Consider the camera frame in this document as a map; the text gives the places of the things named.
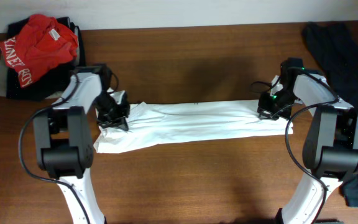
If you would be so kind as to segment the white t-shirt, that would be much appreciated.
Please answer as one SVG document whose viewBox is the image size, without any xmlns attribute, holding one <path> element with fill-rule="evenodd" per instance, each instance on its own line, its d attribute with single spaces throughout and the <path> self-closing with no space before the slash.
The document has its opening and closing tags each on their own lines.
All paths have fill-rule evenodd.
<svg viewBox="0 0 358 224">
<path fill-rule="evenodd" d="M 132 104 L 129 129 L 101 129 L 94 148 L 118 154 L 158 144 L 292 134 L 283 118 L 259 119 L 257 106 L 257 100 Z"/>
</svg>

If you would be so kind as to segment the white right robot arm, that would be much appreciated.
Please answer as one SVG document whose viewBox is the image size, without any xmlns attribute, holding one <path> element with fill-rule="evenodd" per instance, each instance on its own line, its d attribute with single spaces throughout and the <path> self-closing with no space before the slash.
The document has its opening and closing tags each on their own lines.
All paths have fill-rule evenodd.
<svg viewBox="0 0 358 224">
<path fill-rule="evenodd" d="M 313 119 L 306 136 L 302 161 L 292 153 L 290 125 L 303 112 Z M 358 111 L 344 101 L 317 70 L 308 70 L 300 58 L 280 64 L 280 74 L 262 91 L 259 119 L 287 120 L 285 145 L 303 172 L 293 197 L 274 218 L 279 224 L 316 223 L 334 190 L 358 173 Z"/>
</svg>

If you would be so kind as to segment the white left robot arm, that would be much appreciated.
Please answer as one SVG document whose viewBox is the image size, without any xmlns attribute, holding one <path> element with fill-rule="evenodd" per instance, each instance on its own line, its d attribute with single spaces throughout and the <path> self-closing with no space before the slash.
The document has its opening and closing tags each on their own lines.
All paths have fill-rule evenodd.
<svg viewBox="0 0 358 224">
<path fill-rule="evenodd" d="M 63 193 L 74 223 L 105 223 L 91 182 L 94 158 L 88 111 L 100 128 L 128 131 L 124 91 L 110 89 L 115 74 L 105 64 L 76 67 L 61 98 L 33 120 L 37 164 Z"/>
</svg>

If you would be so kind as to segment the black folded garment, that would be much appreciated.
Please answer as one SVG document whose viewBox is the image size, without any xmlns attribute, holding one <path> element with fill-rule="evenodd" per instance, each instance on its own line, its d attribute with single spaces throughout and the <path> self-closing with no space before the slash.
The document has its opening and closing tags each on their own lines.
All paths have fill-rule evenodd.
<svg viewBox="0 0 358 224">
<path fill-rule="evenodd" d="M 44 100 L 58 91 L 64 91 L 70 82 L 70 71 L 76 66 L 86 65 L 85 48 L 80 28 L 74 22 L 71 22 L 69 17 L 57 18 L 57 22 L 68 27 L 78 36 L 79 47 L 77 48 L 77 58 L 51 69 L 37 82 L 27 88 L 20 87 L 18 73 L 14 69 L 9 68 L 7 71 L 6 98 L 13 100 Z"/>
</svg>

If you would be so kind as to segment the dark green trousers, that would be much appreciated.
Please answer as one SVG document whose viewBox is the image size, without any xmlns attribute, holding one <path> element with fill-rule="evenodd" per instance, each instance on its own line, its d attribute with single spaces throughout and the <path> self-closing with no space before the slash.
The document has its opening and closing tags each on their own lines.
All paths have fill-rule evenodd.
<svg viewBox="0 0 358 224">
<path fill-rule="evenodd" d="M 301 34 L 331 87 L 358 110 L 358 45 L 346 25 L 323 27 L 310 22 Z M 358 174 L 341 187 L 341 193 L 347 206 L 358 207 Z"/>
</svg>

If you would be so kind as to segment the red printed t-shirt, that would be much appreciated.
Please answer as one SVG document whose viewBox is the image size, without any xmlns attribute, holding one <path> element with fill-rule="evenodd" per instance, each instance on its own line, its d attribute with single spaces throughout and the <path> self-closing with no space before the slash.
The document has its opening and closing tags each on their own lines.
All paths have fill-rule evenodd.
<svg viewBox="0 0 358 224">
<path fill-rule="evenodd" d="M 0 42 L 5 64 L 17 72 L 21 88 L 26 88 L 49 70 L 77 57 L 78 37 L 54 17 L 34 14 L 21 31 Z"/>
</svg>

